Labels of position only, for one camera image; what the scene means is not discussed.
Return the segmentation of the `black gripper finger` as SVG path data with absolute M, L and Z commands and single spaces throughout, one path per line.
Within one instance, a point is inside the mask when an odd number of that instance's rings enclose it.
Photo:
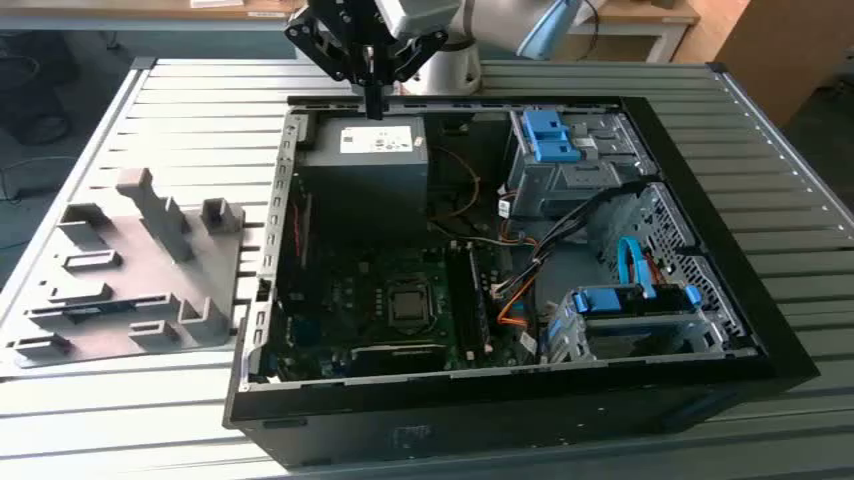
M 448 39 L 446 30 L 418 36 L 404 46 L 380 44 L 375 46 L 375 119 L 386 112 L 386 88 L 395 82 L 407 81 L 419 68 L 440 50 Z
M 297 50 L 335 81 L 347 81 L 364 100 L 368 119 L 376 119 L 376 85 L 368 72 L 364 50 L 350 44 L 338 46 L 318 28 L 314 17 L 293 18 L 284 34 Z

